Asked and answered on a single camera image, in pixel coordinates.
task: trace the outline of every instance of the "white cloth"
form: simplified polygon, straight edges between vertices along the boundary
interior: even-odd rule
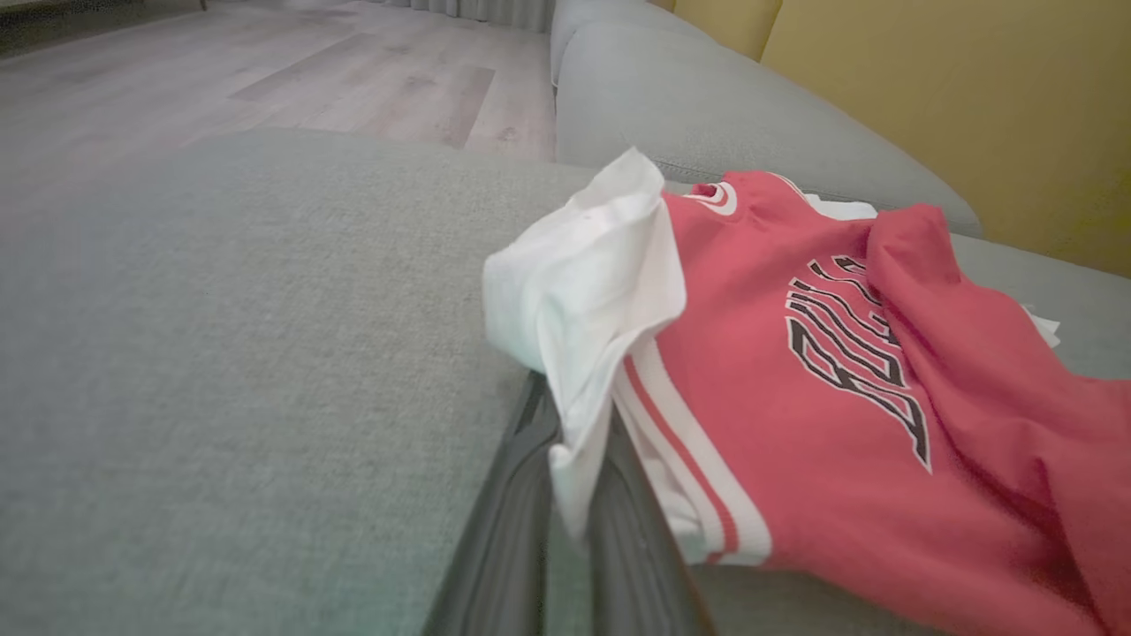
[[[687,304],[663,187],[632,148],[483,268],[487,340],[545,372],[561,414],[550,476],[576,541],[605,455],[613,376]]]

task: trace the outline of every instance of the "gray seat cushion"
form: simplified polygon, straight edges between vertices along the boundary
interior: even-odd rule
[[[364,137],[198,143],[0,233],[0,634],[418,634],[525,371],[483,259],[593,172]],[[978,281],[1128,376],[1131,282],[977,240]],[[584,561],[550,628],[587,635]],[[926,634],[699,568],[719,634]]]
[[[551,84],[558,86],[562,55],[573,34],[595,22],[636,25],[714,42],[702,31],[646,0],[561,0],[554,8],[554,22],[550,29]]]
[[[808,192],[879,208],[940,206],[977,237],[969,205],[906,153],[774,71],[701,38],[595,23],[558,84],[558,161],[599,167],[637,146],[672,180],[783,174]]]

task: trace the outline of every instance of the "floor plank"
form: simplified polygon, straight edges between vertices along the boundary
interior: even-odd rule
[[[0,60],[0,222],[254,127],[550,161],[549,44],[365,0],[248,0]]]

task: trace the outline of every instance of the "red jersey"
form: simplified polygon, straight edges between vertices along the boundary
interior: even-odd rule
[[[687,309],[614,399],[706,560],[956,634],[1131,633],[1131,383],[1067,371],[936,208],[836,221],[760,172],[665,200]]]

